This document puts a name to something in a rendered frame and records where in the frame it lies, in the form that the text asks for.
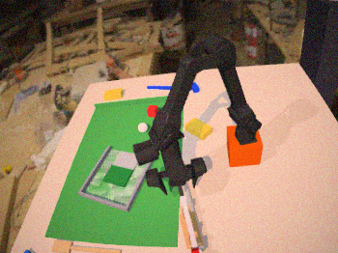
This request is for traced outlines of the blue golf putter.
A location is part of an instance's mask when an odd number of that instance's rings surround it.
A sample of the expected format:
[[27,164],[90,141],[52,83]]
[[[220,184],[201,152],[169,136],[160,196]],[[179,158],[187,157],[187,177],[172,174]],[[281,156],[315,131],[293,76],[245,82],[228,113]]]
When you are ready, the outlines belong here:
[[[162,89],[162,90],[170,90],[171,89],[171,86],[154,86],[154,85],[148,85],[147,86],[147,89]],[[197,82],[194,82],[192,87],[191,87],[191,90],[193,90],[194,93],[198,93],[200,92],[200,88],[197,84]]]

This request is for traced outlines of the green mat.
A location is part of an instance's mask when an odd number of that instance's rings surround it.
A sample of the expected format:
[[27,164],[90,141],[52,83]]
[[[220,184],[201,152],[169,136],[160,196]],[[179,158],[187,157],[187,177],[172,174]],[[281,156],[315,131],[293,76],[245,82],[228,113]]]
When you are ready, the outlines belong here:
[[[150,140],[153,117],[149,105],[158,110],[166,101],[96,108],[73,158],[45,238],[80,242],[178,247],[181,195],[169,178],[162,179],[167,195],[158,187],[148,187],[146,179],[129,212],[105,206],[80,196],[80,187],[108,146],[112,150],[134,153],[132,145]],[[145,123],[146,132],[138,126]]]

